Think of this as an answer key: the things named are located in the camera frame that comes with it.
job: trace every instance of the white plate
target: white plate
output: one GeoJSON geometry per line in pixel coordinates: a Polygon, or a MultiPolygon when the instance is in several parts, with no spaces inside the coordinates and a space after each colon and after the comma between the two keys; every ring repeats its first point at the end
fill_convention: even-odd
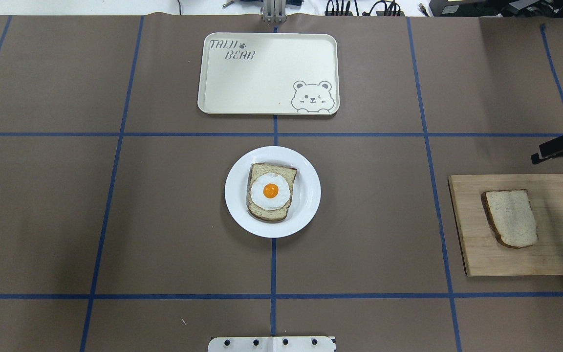
{"type": "Polygon", "coordinates": [[[320,180],[312,164],[301,154],[284,147],[254,149],[234,164],[225,181],[225,203],[243,229],[263,238],[283,238],[303,229],[316,214],[320,203],[320,180]],[[246,189],[253,163],[294,167],[297,177],[288,216],[280,222],[254,218],[246,207],[246,189]]]}
{"type": "Polygon", "coordinates": [[[338,49],[328,34],[212,33],[197,105],[214,114],[334,114],[338,49]]]}

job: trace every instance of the bread slice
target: bread slice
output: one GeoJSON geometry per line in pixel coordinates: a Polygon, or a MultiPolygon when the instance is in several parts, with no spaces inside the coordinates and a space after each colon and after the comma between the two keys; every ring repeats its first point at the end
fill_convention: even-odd
{"type": "Polygon", "coordinates": [[[249,184],[246,189],[246,203],[247,209],[249,213],[256,218],[263,220],[263,221],[282,221],[283,219],[288,216],[288,208],[290,208],[290,204],[292,203],[292,190],[295,185],[295,177],[297,176],[297,169],[293,169],[291,167],[279,166],[279,165],[272,165],[268,163],[254,163],[251,165],[251,172],[249,173],[249,184]],[[286,179],[288,182],[288,187],[290,188],[290,198],[288,202],[284,204],[283,207],[276,210],[266,210],[262,209],[261,207],[257,206],[253,203],[251,199],[251,187],[253,186],[253,182],[257,180],[258,177],[262,176],[263,174],[267,174],[268,172],[273,172],[275,174],[281,175],[283,178],[286,179]]]}
{"type": "Polygon", "coordinates": [[[510,248],[538,242],[536,219],[526,189],[485,192],[481,201],[497,241],[510,248]]]}

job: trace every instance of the cutting board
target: cutting board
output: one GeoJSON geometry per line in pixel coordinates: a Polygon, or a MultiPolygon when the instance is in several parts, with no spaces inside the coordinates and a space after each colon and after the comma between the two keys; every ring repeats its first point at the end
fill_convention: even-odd
{"type": "Polygon", "coordinates": [[[468,276],[563,274],[563,175],[455,175],[451,199],[468,276]],[[522,249],[500,245],[486,218],[483,192],[526,189],[538,243],[522,249]]]}

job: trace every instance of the bear face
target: bear face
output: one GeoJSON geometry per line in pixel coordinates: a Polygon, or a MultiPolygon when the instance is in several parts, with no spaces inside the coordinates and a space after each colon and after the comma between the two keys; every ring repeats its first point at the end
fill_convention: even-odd
{"type": "Polygon", "coordinates": [[[298,113],[328,113],[333,108],[331,83],[322,81],[317,85],[307,85],[303,81],[297,81],[294,87],[292,107],[297,109],[298,113]]]}

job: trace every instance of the egg yolk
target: egg yolk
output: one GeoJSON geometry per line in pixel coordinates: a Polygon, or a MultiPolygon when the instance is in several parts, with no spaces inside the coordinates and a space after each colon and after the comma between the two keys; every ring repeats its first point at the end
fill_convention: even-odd
{"type": "Polygon", "coordinates": [[[266,198],[275,198],[277,197],[277,193],[279,192],[279,187],[277,187],[274,183],[269,183],[268,185],[264,186],[264,196],[266,198]]]}

